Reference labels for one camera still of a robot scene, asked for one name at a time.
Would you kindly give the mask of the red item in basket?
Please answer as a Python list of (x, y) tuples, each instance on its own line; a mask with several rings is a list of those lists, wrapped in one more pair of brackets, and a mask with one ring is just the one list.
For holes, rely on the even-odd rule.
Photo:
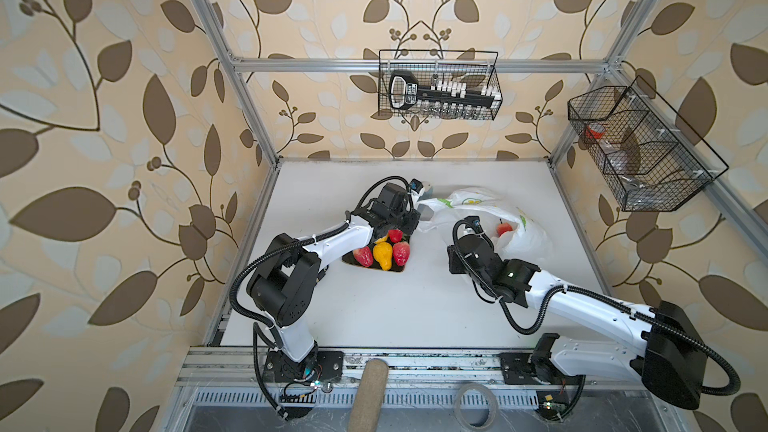
[(603, 139), (606, 133), (605, 126), (599, 122), (588, 123), (584, 130), (584, 136), (586, 140), (599, 142)]

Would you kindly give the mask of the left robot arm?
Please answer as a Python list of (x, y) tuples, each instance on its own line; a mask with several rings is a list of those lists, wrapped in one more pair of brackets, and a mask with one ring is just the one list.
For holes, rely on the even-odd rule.
[(338, 226), (304, 238), (275, 236), (233, 279), (228, 301), (234, 313), (252, 322), (255, 379), (279, 418), (306, 415), (308, 398), (331, 391), (343, 374), (343, 352), (321, 349), (304, 320), (328, 267), (370, 249), (392, 230), (412, 234), (425, 191), (417, 179), (387, 176), (366, 190)]

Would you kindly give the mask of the tape roll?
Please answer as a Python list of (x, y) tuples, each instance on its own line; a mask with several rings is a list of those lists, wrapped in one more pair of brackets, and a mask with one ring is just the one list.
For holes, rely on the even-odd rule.
[[(485, 410), (483, 422), (472, 422), (466, 413)], [(459, 387), (453, 402), (454, 417), (464, 431), (486, 432), (494, 426), (500, 412), (496, 395), (486, 386), (466, 383)]]

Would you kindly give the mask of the black socket tool set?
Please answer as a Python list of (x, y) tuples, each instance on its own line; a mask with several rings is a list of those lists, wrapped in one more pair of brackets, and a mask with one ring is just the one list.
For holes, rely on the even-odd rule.
[(477, 90), (465, 82), (445, 81), (440, 77), (422, 84), (405, 70), (396, 70), (390, 75), (384, 97), (392, 109), (407, 111), (416, 107), (422, 113), (432, 110), (492, 113), (503, 101), (497, 86), (485, 84)]

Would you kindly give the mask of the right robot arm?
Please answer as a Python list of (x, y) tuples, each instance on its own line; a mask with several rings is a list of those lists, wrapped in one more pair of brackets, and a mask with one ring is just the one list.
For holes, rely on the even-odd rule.
[(539, 337), (529, 363), (542, 382), (637, 382), (685, 410), (698, 409), (704, 395), (733, 396), (741, 389), (736, 368), (671, 302), (620, 301), (525, 260), (503, 259), (476, 216), (453, 225), (447, 252), (451, 272), (468, 276), (479, 297), (498, 305), (517, 334)]

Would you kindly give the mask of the white plastic bag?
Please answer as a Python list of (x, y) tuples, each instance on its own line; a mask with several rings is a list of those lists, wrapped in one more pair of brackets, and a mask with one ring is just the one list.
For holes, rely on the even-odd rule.
[[(501, 195), (486, 188), (457, 189), (446, 197), (422, 200), (419, 208), (429, 210), (431, 214), (419, 222), (417, 230), (422, 233), (435, 231), (446, 244), (451, 242), (451, 230), (458, 220), (478, 216), (484, 233), (491, 239), (495, 252), (502, 259), (523, 259), (538, 263), (554, 250), (553, 242), (537, 221)], [(496, 225), (500, 222), (511, 223), (515, 231), (498, 237)]]

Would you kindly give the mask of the black square plate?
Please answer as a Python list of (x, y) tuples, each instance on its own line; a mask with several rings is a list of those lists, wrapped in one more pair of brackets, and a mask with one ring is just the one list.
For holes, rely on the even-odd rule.
[(348, 265), (384, 272), (403, 272), (411, 255), (411, 236), (399, 229), (374, 239), (366, 247), (346, 253), (342, 261)]

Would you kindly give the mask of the cardboard tube roll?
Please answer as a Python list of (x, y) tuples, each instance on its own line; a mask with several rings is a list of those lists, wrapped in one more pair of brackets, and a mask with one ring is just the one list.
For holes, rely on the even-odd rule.
[(385, 398), (389, 366), (382, 359), (366, 363), (347, 425), (348, 432), (375, 432)]

